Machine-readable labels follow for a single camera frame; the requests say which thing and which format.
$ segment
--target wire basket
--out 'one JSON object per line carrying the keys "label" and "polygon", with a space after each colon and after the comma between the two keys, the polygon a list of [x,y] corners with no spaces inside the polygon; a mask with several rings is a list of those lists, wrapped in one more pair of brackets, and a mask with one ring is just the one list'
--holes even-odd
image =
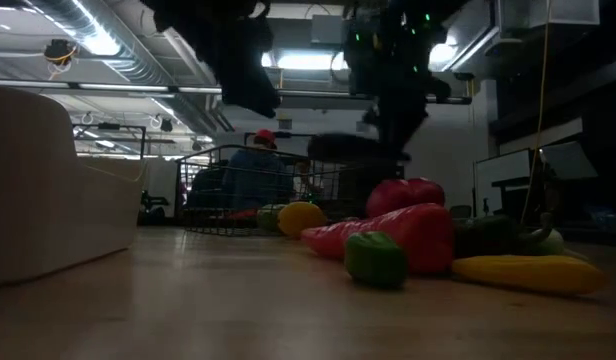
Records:
{"label": "wire basket", "polygon": [[[259,154],[246,156],[252,161],[244,164],[235,160],[236,152]],[[294,201],[319,206],[332,223],[361,218],[366,199],[379,182],[403,178],[403,167],[395,164],[312,161],[236,145],[202,151],[178,162],[185,185],[178,188],[187,190],[180,196],[179,211],[186,230],[222,236],[281,235],[276,214]]]}

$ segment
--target air duct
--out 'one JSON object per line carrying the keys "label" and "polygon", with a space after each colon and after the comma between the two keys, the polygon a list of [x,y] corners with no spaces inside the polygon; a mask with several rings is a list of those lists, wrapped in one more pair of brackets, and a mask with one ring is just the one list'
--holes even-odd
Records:
{"label": "air duct", "polygon": [[[173,85],[173,79],[103,0],[24,0],[93,55],[124,60],[104,63],[133,84]],[[215,123],[184,95],[154,98],[198,134],[212,134]]]}

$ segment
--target person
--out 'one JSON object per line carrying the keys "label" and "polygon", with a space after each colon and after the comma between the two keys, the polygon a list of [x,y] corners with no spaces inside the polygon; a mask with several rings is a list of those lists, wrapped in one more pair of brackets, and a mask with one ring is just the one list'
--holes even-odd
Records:
{"label": "person", "polygon": [[305,200],[319,197],[323,192],[323,181],[320,176],[310,176],[310,161],[300,160],[296,164],[297,176],[293,178],[295,200]]}
{"label": "person", "polygon": [[279,157],[275,134],[259,130],[252,148],[238,150],[228,162],[223,178],[224,193],[235,211],[258,209],[286,201],[292,194],[292,177]]}

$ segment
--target wooden table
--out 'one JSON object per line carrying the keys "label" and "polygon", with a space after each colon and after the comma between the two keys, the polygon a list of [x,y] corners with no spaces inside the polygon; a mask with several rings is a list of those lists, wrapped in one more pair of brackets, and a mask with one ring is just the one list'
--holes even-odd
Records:
{"label": "wooden table", "polygon": [[611,285],[586,299],[443,279],[353,285],[281,239],[147,229],[131,251],[0,289],[2,359],[616,359]]}

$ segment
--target red cap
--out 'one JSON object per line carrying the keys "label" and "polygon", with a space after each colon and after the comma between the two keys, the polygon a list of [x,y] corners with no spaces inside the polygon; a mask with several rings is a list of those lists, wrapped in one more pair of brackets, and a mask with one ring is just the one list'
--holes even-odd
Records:
{"label": "red cap", "polygon": [[268,141],[270,141],[271,144],[275,144],[275,134],[273,134],[272,131],[267,130],[267,129],[261,129],[259,131],[257,131],[257,133],[255,134],[256,137],[260,137],[262,139],[266,139]]}

